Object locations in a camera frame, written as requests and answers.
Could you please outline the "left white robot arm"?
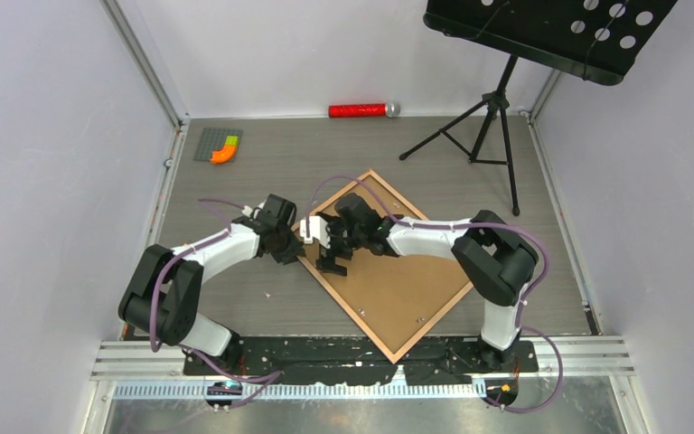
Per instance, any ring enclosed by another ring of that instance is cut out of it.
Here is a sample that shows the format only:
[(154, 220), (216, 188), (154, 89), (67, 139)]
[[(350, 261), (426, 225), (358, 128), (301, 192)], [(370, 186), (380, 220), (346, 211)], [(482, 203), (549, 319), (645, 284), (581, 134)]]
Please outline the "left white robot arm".
[(147, 247), (118, 306), (127, 325), (146, 331), (151, 347), (182, 346), (206, 354), (217, 373), (233, 373), (241, 351), (236, 332), (200, 314), (202, 285), (241, 262), (270, 256), (287, 265), (305, 254), (292, 230), (295, 203), (270, 194), (255, 208), (244, 206), (227, 227), (194, 243)]

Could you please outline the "blue wooden picture frame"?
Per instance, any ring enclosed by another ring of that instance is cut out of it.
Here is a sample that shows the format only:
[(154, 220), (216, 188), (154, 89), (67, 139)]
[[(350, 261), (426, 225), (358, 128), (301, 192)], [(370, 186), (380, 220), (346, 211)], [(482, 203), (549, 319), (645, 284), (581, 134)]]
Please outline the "blue wooden picture frame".
[(392, 258), (358, 250), (337, 263), (345, 277), (315, 267), (319, 246), (299, 259), (307, 271), (383, 354), (397, 363), (464, 296), (473, 284), (453, 259)]

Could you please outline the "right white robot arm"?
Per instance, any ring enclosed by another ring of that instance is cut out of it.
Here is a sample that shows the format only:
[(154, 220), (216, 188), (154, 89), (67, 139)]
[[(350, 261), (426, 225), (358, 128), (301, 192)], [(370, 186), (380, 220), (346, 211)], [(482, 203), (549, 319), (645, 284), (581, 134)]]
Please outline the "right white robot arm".
[(317, 212), (300, 222), (306, 244), (317, 243), (318, 270), (346, 276), (338, 259), (356, 250), (392, 258), (426, 256), (456, 261), (484, 300), (484, 318), (476, 341), (481, 362), (502, 371), (516, 357), (521, 313), (539, 254), (526, 232), (497, 214), (482, 210), (471, 219), (424, 221), (401, 214), (382, 216), (358, 194), (337, 201), (335, 212)]

